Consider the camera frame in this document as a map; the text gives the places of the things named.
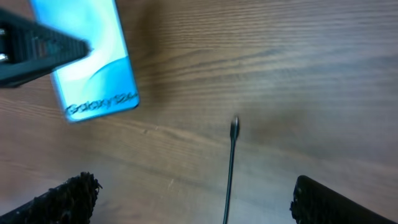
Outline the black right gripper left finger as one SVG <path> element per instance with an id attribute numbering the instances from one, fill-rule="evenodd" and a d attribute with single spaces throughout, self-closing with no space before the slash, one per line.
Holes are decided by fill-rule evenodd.
<path id="1" fill-rule="evenodd" d="M 1 224 L 89 224 L 102 186 L 89 172 L 1 215 Z"/>

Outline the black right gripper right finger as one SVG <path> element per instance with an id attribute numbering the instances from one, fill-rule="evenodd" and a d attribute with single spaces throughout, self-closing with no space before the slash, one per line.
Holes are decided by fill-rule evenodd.
<path id="1" fill-rule="evenodd" d="M 296 180 L 290 211 L 297 224 L 397 224 L 306 175 Z"/>

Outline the Galaxy S24+ smartphone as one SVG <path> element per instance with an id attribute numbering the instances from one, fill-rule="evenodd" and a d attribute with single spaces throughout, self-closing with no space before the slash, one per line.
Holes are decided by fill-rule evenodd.
<path id="1" fill-rule="evenodd" d="M 33 0 L 37 20 L 86 40 L 90 54 L 53 72 L 61 110 L 79 122 L 136 108 L 131 61 L 115 0 Z"/>

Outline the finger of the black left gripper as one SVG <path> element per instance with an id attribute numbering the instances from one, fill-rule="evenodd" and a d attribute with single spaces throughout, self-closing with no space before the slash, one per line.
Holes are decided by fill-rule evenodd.
<path id="1" fill-rule="evenodd" d="M 1 87 L 16 88 L 85 58 L 88 42 L 1 9 Z"/>

